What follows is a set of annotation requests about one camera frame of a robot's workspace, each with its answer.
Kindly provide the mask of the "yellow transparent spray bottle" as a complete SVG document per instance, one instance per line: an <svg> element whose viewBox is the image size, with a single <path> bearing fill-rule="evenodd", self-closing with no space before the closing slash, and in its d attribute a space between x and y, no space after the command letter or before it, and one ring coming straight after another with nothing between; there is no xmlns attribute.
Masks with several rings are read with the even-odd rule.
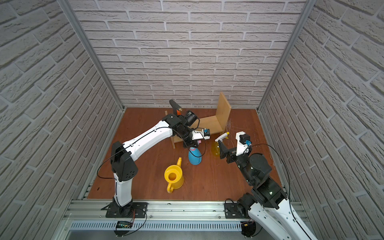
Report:
<svg viewBox="0 0 384 240"><path fill-rule="evenodd" d="M220 156L220 147L219 147L219 141L222 141L224 139L228 139L228 135L230 133L229 132L224 132L223 134L221 134L219 137L217 137L215 139L215 141L213 142L212 144L212 147L211 147L211 152L212 154L215 156L215 157L219 157Z"/></svg>

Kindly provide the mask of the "light blue egg spray bottle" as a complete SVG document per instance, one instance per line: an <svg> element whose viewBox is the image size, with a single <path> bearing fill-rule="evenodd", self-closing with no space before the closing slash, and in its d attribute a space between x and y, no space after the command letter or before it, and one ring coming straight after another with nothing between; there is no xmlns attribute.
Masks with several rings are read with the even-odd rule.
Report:
<svg viewBox="0 0 384 240"><path fill-rule="evenodd" d="M189 162L194 166L202 162L202 154L197 148L189 148Z"/></svg>

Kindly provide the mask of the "blue pressure sprayer grey handle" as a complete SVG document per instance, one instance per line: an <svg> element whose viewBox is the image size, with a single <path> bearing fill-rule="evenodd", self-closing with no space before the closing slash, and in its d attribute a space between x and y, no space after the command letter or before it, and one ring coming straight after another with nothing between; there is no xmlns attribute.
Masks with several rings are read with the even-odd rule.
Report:
<svg viewBox="0 0 384 240"><path fill-rule="evenodd" d="M182 107L179 104L177 104L175 102L175 100L173 100L173 99L170 99L169 103L170 103L170 105L171 105L171 107L173 109L173 114L176 115L176 116L181 115L182 110L183 110Z"/></svg>

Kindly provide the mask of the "yellow watering can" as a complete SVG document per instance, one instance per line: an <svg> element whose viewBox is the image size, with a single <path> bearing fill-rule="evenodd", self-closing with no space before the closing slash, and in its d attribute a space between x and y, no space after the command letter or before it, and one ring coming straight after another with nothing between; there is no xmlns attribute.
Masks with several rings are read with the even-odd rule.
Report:
<svg viewBox="0 0 384 240"><path fill-rule="evenodd" d="M174 190L177 190L182 187L184 184L184 175L182 166L182 158L179 157L175 165L171 165L166 168L164 177L168 183L167 192L171 194Z"/></svg>

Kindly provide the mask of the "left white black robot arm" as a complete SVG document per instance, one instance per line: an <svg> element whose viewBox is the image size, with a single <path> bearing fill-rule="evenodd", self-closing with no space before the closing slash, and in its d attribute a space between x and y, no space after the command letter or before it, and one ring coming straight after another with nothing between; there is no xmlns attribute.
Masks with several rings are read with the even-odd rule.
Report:
<svg viewBox="0 0 384 240"><path fill-rule="evenodd" d="M168 114L154 127L143 134L123 144L113 144L115 153L111 156L111 167L115 180L115 195L113 203L119 210L132 208L132 182L138 173L135 161L147 150L159 142L178 136L184 143L184 148L196 148L199 141L205 138L206 130L197 131L191 128L197 116L188 111L186 116Z"/></svg>

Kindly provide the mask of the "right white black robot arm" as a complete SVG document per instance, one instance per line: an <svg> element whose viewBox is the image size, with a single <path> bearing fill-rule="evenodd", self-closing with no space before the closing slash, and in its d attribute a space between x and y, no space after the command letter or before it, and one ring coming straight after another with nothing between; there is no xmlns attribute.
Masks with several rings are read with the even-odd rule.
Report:
<svg viewBox="0 0 384 240"><path fill-rule="evenodd" d="M275 240L315 240L317 237L297 215L287 193L270 177L272 171L262 154L252 154L249 140L240 140L228 149L218 141L220 158L235 163L252 187L236 202L225 204L227 218L244 218L256 222Z"/></svg>

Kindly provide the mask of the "wooden shelf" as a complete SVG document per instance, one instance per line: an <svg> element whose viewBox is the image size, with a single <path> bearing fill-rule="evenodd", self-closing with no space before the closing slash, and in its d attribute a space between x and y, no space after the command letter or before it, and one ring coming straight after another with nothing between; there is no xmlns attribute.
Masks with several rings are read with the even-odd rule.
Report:
<svg viewBox="0 0 384 240"><path fill-rule="evenodd" d="M169 127L173 130L171 134L174 143L182 142L180 138L180 128L187 127L190 130L209 129L211 135L224 133L227 122L231 113L232 106L226 99L223 93L220 93L219 103L217 106L216 114L210 117L198 118L198 116L192 111L186 111L181 115L176 116L173 114L167 114L163 121L165 121Z"/></svg>

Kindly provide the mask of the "right black controller box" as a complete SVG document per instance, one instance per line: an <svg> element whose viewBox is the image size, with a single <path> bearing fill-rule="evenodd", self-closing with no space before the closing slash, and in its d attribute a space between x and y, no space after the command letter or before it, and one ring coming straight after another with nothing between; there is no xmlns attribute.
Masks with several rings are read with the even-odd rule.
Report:
<svg viewBox="0 0 384 240"><path fill-rule="evenodd" d="M257 226L255 222L241 222L241 234L246 238L252 237L256 232Z"/></svg>

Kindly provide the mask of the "left green circuit board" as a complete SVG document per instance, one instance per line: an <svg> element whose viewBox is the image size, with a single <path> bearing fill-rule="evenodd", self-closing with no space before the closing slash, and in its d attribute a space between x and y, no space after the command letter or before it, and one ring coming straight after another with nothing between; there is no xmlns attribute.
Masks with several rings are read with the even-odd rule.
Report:
<svg viewBox="0 0 384 240"><path fill-rule="evenodd" d="M134 222L129 222L129 221L118 221L116 224L116 230L122 231L126 230L128 231L134 226Z"/></svg>

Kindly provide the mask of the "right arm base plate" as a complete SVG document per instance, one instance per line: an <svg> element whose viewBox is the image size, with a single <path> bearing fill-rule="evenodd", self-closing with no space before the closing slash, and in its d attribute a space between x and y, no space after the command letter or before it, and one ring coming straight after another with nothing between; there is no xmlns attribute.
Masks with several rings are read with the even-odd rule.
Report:
<svg viewBox="0 0 384 240"><path fill-rule="evenodd" d="M247 219L246 208L237 202L224 203L226 219Z"/></svg>

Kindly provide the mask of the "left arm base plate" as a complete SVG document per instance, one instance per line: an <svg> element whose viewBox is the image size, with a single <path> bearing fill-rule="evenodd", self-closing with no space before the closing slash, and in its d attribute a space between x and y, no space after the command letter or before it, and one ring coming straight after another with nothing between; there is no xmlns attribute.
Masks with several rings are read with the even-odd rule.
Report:
<svg viewBox="0 0 384 240"><path fill-rule="evenodd" d="M116 202L109 203L102 210L106 210L106 218L139 218L146 217L146 210L148 203L146 202L132 202L124 207L120 207Z"/></svg>

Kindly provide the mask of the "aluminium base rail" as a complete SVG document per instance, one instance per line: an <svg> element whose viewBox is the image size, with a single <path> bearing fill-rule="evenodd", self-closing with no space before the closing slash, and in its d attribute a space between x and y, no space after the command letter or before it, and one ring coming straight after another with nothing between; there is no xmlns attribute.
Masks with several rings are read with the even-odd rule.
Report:
<svg viewBox="0 0 384 240"><path fill-rule="evenodd" d="M148 203L146 217L106 218L108 200L72 201L60 223L63 231L117 231L120 235L141 231L219 231L239 232L241 222L247 219L226 219L224 203L221 201L137 201ZM300 202L292 202L297 215L308 228L312 228ZM116 230L118 221L134 222L128 231Z"/></svg>

